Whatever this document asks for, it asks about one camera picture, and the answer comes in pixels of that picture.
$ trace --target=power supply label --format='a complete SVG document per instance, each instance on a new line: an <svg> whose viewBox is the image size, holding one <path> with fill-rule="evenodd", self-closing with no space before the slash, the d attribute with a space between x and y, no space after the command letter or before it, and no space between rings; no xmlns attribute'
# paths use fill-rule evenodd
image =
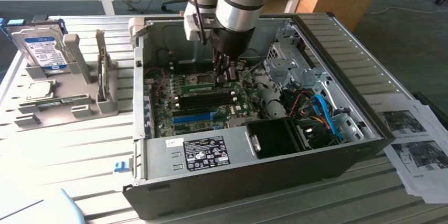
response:
<svg viewBox="0 0 448 224"><path fill-rule="evenodd" d="M57 40L54 37L27 38L26 43L43 68L57 70L67 67L63 53L55 48Z"/></svg>
<svg viewBox="0 0 448 224"><path fill-rule="evenodd" d="M223 136L185 141L185 151L191 172L231 164Z"/></svg>

